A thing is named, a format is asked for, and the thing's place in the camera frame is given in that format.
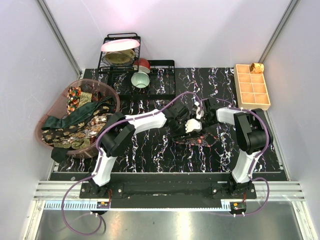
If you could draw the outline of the dark floral red-dotted tie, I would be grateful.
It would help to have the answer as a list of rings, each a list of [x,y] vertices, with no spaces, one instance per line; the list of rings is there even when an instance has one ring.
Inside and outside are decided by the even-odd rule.
[[[175,142],[180,145],[190,145],[198,147],[211,147],[217,142],[218,138],[211,133],[190,134],[187,142]]]

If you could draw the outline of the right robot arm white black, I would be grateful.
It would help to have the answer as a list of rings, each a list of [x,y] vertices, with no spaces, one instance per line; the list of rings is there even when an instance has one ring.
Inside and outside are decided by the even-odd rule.
[[[264,110],[217,106],[212,98],[203,99],[201,103],[204,105],[203,120],[206,125],[211,127],[221,123],[235,127],[236,142],[240,150],[231,172],[233,182],[227,185],[227,192],[230,197],[239,198],[245,192],[243,184],[252,180],[256,162],[273,143],[273,134]]]

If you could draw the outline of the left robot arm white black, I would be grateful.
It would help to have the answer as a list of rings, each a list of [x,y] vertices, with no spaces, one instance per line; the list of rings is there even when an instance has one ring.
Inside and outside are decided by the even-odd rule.
[[[98,160],[92,173],[94,183],[90,192],[97,198],[103,198],[108,193],[107,184],[111,179],[115,161],[124,154],[134,135],[168,127],[175,135],[181,136],[185,133],[185,122],[189,113],[189,109],[180,103],[137,115],[116,112],[102,128],[96,140]]]

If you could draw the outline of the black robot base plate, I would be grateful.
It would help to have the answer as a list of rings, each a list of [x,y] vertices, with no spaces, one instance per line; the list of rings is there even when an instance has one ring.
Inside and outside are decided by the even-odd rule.
[[[110,182],[98,187],[92,180],[80,187],[82,199],[111,198],[120,209],[208,209],[221,207],[221,200],[255,200],[252,183],[229,193],[229,173],[111,173]]]

